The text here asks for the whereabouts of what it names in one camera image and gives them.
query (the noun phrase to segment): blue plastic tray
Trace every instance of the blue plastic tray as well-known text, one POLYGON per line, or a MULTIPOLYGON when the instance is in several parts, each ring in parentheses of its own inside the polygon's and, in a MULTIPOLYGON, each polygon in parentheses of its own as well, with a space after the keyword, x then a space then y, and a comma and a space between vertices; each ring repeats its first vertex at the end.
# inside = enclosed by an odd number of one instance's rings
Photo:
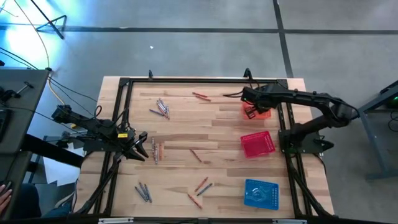
POLYGON ((244 202, 247 206, 279 209, 279 186, 278 184, 247 179, 244 186, 244 202))

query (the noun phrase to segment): wooden tabletop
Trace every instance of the wooden tabletop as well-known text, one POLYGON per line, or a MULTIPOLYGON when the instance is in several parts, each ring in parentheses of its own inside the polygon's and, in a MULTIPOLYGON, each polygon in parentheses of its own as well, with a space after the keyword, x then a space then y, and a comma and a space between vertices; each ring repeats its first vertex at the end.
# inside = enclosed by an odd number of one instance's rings
MULTIPOLYGON (((98 104, 103 106, 99 118, 111 118, 120 77, 104 77, 98 104)), ((304 80, 288 79, 290 89, 305 91, 304 80)), ((150 156, 145 162, 126 160, 120 163, 114 194, 112 216, 129 217, 212 217, 212 218, 292 218, 294 217, 286 163, 279 149, 276 110, 265 120, 245 120, 239 98, 222 94, 242 90, 242 84, 220 83, 135 83, 132 89, 129 122, 137 134, 148 132, 144 147, 150 156), (211 102, 195 98, 192 92, 208 95, 211 102), (157 110, 162 98, 170 107, 170 120, 149 112, 157 110), (269 131, 276 152, 268 156, 246 159, 240 137, 269 131), (152 157, 151 137, 164 144, 164 158, 158 165, 152 157), (195 150, 199 162, 189 149, 195 150), (203 195, 193 193, 198 184, 209 177, 213 183, 203 195), (279 185, 279 210, 243 205, 244 181, 257 179, 279 185), (143 201, 135 191, 139 182, 147 184, 153 203, 143 201), (200 210, 187 196, 194 195, 200 210)), ((123 110, 125 94, 122 97, 123 110)), ((297 123, 312 119, 309 107, 292 105, 297 123)), ((93 193, 100 179, 104 153, 93 153, 84 162, 78 182, 79 209, 93 193)), ((324 208, 333 213, 325 171, 311 154, 303 154, 307 184, 324 208)), ((298 190, 304 211, 302 193, 298 190)))

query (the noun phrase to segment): red plastic basket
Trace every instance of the red plastic basket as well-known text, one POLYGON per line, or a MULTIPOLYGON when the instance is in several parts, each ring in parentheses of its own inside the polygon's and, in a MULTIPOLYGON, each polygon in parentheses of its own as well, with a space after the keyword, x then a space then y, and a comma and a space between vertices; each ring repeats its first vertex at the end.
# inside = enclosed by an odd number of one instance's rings
POLYGON ((246 158, 254 158, 275 152, 269 131, 241 136, 242 147, 246 158))

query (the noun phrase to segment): gray floor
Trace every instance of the gray floor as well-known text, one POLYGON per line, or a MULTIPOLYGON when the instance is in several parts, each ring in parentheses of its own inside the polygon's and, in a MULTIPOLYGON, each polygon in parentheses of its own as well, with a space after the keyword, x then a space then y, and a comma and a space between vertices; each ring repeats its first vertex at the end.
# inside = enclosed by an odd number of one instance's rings
MULTIPOLYGON (((20 1, 35 24, 43 18, 20 1)), ((47 0, 37 3, 50 18, 68 15, 68 26, 85 27, 211 27, 277 28, 271 0, 47 0)), ((279 0, 286 29, 398 29, 398 2, 394 0, 279 0)), ((0 22, 27 21, 8 1, 0 22)), ((29 26, 0 30, 0 46, 46 67, 40 40, 29 26)), ((246 67, 256 77, 286 77, 278 34, 104 33, 67 32, 65 40, 42 34, 54 78, 84 94, 97 97, 105 75, 240 77, 246 67)), ((286 35, 294 77, 304 78, 308 91, 338 96, 360 106, 397 80, 396 35, 286 35)), ((22 66, 3 55, 8 66, 22 66)), ((93 102, 73 96, 91 110, 93 102)), ((67 103, 73 103, 64 96, 67 103)), ((48 89, 37 111, 50 116, 59 103, 48 89)), ((84 114, 79 107, 77 111, 84 114)), ((313 115, 320 112, 313 110, 313 115)), ((391 135, 385 118, 374 119, 381 136, 391 135)), ((42 137, 64 128, 35 116, 29 132, 42 137)), ((344 218, 396 222, 398 179, 366 182, 379 170, 375 155, 356 120, 340 129, 322 131, 335 147, 325 153, 331 199, 344 218)), ((392 156, 396 156, 394 147, 392 156)), ((54 198, 42 194, 44 210, 54 198)))

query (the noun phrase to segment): person's hand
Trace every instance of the person's hand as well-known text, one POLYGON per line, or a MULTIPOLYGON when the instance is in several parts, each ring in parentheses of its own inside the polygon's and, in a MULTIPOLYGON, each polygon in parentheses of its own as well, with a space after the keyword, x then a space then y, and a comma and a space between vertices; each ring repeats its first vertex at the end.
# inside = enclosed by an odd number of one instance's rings
MULTIPOLYGON (((2 185, 0 187, 0 192, 2 192, 5 187, 6 187, 5 185, 2 185)), ((2 211, 4 211, 4 209, 7 207, 8 203, 10 202, 11 192, 12 190, 8 190, 4 195, 0 197, 0 214, 2 214, 2 211)))

